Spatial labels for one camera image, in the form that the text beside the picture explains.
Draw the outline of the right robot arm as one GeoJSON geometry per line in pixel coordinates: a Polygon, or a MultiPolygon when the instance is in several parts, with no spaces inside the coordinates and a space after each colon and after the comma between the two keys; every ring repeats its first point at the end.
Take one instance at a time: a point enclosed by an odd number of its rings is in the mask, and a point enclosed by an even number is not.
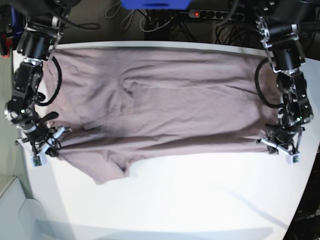
{"type": "Polygon", "coordinates": [[[0,55],[7,38],[13,42],[8,49],[16,50],[23,61],[13,73],[12,95],[6,103],[5,119],[16,125],[24,134],[23,143],[30,143],[31,156],[38,161],[42,155],[57,157],[61,144],[59,137],[64,127],[48,127],[49,120],[56,119],[57,112],[39,117],[35,107],[47,107],[56,99],[62,86],[62,70],[53,52],[62,38],[65,27],[96,31],[97,23],[76,24],[69,21],[71,9],[79,4],[77,0],[2,0],[1,7],[10,8],[11,33],[0,34],[0,55]],[[38,87],[43,79],[43,63],[51,61],[57,70],[57,85],[52,97],[46,100],[38,87]]]}

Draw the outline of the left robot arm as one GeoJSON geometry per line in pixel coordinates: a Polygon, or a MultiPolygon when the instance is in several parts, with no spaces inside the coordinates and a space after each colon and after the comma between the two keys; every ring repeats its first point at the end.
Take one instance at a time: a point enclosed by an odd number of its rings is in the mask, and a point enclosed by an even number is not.
{"type": "Polygon", "coordinates": [[[278,109],[279,119],[275,125],[267,124],[266,136],[260,140],[268,152],[284,153],[292,159],[299,157],[300,139],[304,125],[313,118],[313,109],[307,96],[307,81],[300,67],[306,62],[300,42],[301,22],[312,9],[318,7],[318,0],[251,0],[249,4],[255,15],[255,25],[260,42],[266,53],[257,66],[254,83],[262,103],[271,109],[278,109]],[[269,64],[277,75],[276,85],[282,94],[282,103],[267,101],[260,87],[260,71],[269,64]]]}

